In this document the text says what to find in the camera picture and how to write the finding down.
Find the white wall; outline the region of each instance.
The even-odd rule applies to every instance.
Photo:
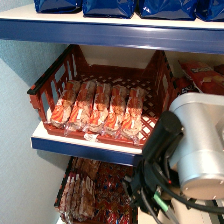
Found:
[[[32,3],[0,0],[0,11]],[[69,157],[31,148],[39,123],[26,94],[64,45],[0,40],[0,224],[54,224]]]

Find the blue shelf edge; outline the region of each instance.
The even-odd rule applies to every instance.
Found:
[[[224,29],[0,19],[0,39],[224,54]]]
[[[142,159],[141,154],[110,151],[106,149],[74,145],[36,137],[31,137],[31,142],[33,149],[100,160],[108,163],[137,166],[138,162]]]

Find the crate handle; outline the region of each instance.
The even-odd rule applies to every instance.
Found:
[[[72,51],[73,45],[69,45],[64,52],[57,58],[57,60],[46,70],[46,72],[35,82],[35,84],[27,91],[29,95],[36,95],[40,88],[47,82],[56,68],[58,68],[67,55]]]

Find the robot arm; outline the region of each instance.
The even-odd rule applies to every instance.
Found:
[[[224,214],[224,208],[194,203],[224,198],[223,148],[224,97],[198,93],[178,97],[159,118],[133,176],[124,181],[131,206],[150,213],[157,223],[160,210],[178,223],[170,208],[172,198]]]

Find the blue package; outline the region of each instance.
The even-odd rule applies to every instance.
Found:
[[[142,18],[195,20],[198,0],[139,0]]]
[[[137,0],[83,0],[83,14],[87,17],[131,18]]]
[[[224,21],[224,0],[199,0],[196,15],[204,21]]]
[[[34,0],[37,12],[65,13],[81,11],[82,0]]]

